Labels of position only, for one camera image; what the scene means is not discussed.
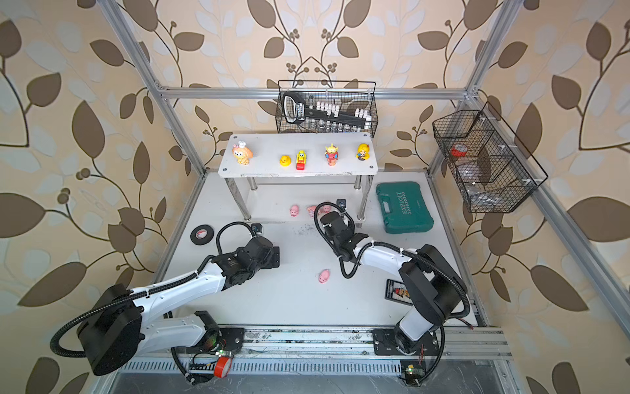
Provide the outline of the large pink pig toy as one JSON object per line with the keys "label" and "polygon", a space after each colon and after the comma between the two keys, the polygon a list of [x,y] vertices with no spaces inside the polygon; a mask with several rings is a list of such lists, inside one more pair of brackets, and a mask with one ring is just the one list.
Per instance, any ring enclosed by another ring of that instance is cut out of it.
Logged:
{"label": "large pink pig toy", "polygon": [[310,216],[310,218],[314,218],[316,216],[316,211],[317,211],[317,206],[316,205],[309,206],[307,208],[307,212],[308,212],[308,215]]}

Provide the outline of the alien figure toy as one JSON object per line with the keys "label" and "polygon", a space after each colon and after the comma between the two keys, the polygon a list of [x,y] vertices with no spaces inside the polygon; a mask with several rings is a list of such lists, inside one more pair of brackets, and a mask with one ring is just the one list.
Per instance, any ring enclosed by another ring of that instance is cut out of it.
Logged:
{"label": "alien figure toy", "polygon": [[330,146],[326,147],[325,157],[327,160],[327,164],[329,166],[331,167],[336,166],[339,159],[338,148],[334,146],[334,144],[331,144]]}

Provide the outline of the yellow bear toy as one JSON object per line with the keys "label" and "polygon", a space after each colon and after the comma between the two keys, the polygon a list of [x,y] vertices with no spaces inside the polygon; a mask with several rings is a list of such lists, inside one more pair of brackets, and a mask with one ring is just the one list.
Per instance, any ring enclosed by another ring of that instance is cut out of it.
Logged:
{"label": "yellow bear toy", "polygon": [[361,144],[358,147],[356,158],[359,161],[366,161],[370,158],[370,147],[368,144]]}

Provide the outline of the yellow red toy car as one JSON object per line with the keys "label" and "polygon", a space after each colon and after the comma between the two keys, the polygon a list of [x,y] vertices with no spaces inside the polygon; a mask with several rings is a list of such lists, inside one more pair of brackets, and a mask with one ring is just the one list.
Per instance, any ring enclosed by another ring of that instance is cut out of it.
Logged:
{"label": "yellow red toy car", "polygon": [[306,162],[307,162],[307,154],[305,151],[301,150],[300,152],[298,152],[296,156],[296,161],[295,161],[296,169],[298,171],[305,170]]}

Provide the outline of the yellow rubber duck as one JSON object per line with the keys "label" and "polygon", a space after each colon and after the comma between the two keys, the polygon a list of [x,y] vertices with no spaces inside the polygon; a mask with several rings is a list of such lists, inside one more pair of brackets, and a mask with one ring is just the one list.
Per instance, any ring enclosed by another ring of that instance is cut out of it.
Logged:
{"label": "yellow rubber duck", "polygon": [[280,165],[282,167],[289,167],[291,165],[291,157],[288,155],[283,155],[280,159]]}

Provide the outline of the orange cat toy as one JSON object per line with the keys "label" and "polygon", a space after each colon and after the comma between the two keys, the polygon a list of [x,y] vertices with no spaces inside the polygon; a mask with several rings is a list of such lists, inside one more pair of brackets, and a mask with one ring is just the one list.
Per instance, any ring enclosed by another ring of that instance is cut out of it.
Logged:
{"label": "orange cat toy", "polygon": [[249,165],[250,160],[254,157],[254,153],[244,141],[239,141],[233,146],[232,154],[240,165]]}

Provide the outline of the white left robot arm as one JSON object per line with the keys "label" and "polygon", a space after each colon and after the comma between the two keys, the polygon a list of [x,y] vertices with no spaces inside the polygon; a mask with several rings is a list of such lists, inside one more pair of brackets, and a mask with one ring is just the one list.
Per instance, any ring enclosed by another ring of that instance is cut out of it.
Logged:
{"label": "white left robot arm", "polygon": [[233,252],[207,256],[187,274],[131,290],[123,285],[110,287],[77,328],[93,374],[111,374],[139,354],[200,346],[218,328],[208,312],[196,311],[183,318],[165,315],[279,265],[279,247],[255,236]]}

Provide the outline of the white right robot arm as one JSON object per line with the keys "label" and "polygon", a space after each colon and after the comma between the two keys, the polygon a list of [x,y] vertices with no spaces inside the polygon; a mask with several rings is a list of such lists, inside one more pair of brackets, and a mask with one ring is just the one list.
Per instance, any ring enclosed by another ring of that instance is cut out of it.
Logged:
{"label": "white right robot arm", "polygon": [[400,277],[412,303],[390,340],[401,353],[415,354],[426,335],[443,328],[450,319],[469,315],[468,289],[435,246],[426,244],[412,251],[376,241],[355,231],[354,220],[346,213],[331,211],[314,221],[339,260],[344,278],[354,277],[361,266]]}

